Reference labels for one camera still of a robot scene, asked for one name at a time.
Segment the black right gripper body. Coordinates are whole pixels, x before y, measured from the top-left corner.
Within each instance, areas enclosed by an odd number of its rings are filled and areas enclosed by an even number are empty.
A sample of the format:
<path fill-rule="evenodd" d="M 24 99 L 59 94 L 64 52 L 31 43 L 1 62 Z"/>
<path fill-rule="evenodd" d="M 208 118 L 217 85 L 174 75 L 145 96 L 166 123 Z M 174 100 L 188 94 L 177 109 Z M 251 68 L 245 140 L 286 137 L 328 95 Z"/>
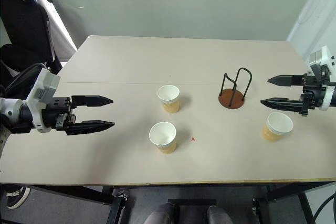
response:
<path fill-rule="evenodd" d="M 327 66 L 322 66 L 319 73 L 320 80 L 307 73 L 303 75 L 303 94 L 300 96 L 302 116 L 307 116 L 309 109 L 326 111 L 331 105 L 330 71 Z"/>

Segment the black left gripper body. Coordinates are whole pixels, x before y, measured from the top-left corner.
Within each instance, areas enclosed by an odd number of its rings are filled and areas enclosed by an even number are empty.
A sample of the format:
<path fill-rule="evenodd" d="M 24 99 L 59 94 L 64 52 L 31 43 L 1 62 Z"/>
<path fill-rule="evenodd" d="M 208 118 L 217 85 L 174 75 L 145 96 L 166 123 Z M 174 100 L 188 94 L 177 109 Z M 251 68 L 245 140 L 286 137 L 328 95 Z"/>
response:
<path fill-rule="evenodd" d="M 70 97 L 54 97 L 42 110 L 43 123 L 45 127 L 57 131 L 66 131 L 75 124 L 76 116 L 72 114 L 72 103 Z"/>

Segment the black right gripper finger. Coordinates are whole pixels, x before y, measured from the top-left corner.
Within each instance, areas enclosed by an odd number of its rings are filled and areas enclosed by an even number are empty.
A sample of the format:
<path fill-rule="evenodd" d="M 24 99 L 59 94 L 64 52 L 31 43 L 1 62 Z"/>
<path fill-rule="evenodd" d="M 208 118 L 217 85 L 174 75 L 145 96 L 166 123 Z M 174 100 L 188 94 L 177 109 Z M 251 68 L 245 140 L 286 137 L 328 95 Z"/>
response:
<path fill-rule="evenodd" d="M 302 102 L 289 100 L 288 98 L 269 98 L 261 100 L 260 103 L 268 108 L 280 111 L 291 111 L 301 114 L 302 110 Z"/>
<path fill-rule="evenodd" d="M 267 82 L 281 87 L 303 86 L 303 75 L 278 75 Z"/>

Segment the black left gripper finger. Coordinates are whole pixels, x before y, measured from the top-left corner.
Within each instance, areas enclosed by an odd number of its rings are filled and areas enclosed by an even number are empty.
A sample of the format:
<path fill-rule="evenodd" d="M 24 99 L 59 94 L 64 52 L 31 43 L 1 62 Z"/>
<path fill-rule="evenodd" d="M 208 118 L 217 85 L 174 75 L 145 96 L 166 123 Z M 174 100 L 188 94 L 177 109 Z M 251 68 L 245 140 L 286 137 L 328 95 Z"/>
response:
<path fill-rule="evenodd" d="M 64 131 L 67 135 L 91 134 L 107 130 L 114 125 L 114 122 L 89 120 L 80 123 L 70 123 L 64 128 Z"/>
<path fill-rule="evenodd" d="M 72 108 L 76 108 L 78 106 L 104 106 L 111 103 L 113 103 L 113 100 L 100 95 L 73 95 L 71 97 Z"/>

